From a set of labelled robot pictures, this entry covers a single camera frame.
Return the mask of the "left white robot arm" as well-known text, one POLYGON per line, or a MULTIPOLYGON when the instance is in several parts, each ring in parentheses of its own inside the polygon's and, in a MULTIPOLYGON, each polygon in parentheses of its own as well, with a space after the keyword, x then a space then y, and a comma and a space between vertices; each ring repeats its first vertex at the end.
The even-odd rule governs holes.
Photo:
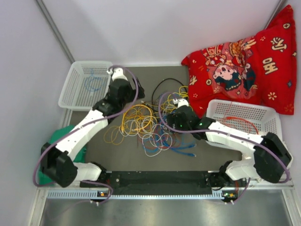
POLYGON ((132 88, 126 79, 114 79, 105 97, 99 100, 86 117, 57 143, 45 143, 41 148, 40 170, 61 187, 74 181, 90 180, 103 186, 107 176, 105 168, 96 163, 76 163, 80 150, 100 130, 107 127, 122 113, 125 105, 145 97, 143 87, 132 88))

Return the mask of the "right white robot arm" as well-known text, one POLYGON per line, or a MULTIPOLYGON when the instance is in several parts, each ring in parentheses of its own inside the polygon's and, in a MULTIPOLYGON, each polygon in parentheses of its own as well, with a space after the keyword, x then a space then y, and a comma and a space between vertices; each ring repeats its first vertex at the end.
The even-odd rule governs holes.
POLYGON ((252 134, 221 124, 215 119, 198 117, 191 107, 183 105, 166 117, 169 129, 177 133, 191 133, 197 140, 219 143, 241 152, 240 161, 228 161, 220 168, 220 182, 231 186, 243 178, 263 179, 280 183, 292 156, 278 135, 266 132, 252 134))

